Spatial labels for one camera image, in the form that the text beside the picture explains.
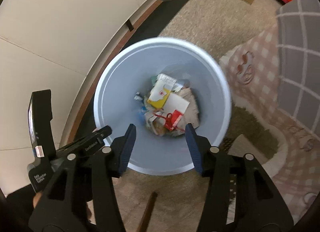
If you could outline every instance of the trash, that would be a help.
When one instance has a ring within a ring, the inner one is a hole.
[[[134,97],[134,99],[138,101],[143,101],[143,98],[140,96],[140,92],[136,93],[136,96]]]
[[[165,74],[158,75],[157,82],[150,91],[148,103],[154,106],[156,109],[162,108],[176,81],[176,79]]]
[[[151,82],[150,94],[143,98],[137,92],[134,97],[143,102],[139,116],[151,132],[159,136],[179,136],[184,134],[186,124],[199,126],[198,106],[188,80],[176,80],[161,73],[151,77]]]

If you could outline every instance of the wall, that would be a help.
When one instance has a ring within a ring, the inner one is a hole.
[[[51,89],[59,146],[77,93],[97,57],[146,0],[3,0],[0,6],[0,187],[29,183],[27,110],[32,91]]]

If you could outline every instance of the beige carpet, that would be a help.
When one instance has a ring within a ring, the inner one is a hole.
[[[160,36],[187,40],[216,60],[276,23],[276,0],[189,0]]]
[[[276,23],[275,0],[189,0],[161,33],[188,40],[218,59]],[[158,192],[149,232],[196,231],[209,179],[194,170],[149,176],[127,170],[115,179],[115,192],[127,232],[135,231],[152,191]]]

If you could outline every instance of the yellow packaging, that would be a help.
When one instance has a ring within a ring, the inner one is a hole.
[[[159,74],[157,82],[150,92],[148,103],[156,109],[162,108],[176,81],[163,73]]]

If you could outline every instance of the trash can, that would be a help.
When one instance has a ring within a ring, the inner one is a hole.
[[[231,97],[225,76],[204,50],[175,38],[151,38],[120,52],[104,70],[94,96],[97,128],[109,125],[112,139],[124,135],[128,125],[137,127],[137,138],[128,167],[151,175],[172,175],[193,168],[184,135],[156,136],[139,118],[137,92],[151,90],[151,77],[159,73],[188,79],[199,107],[198,135],[219,146],[230,121]]]

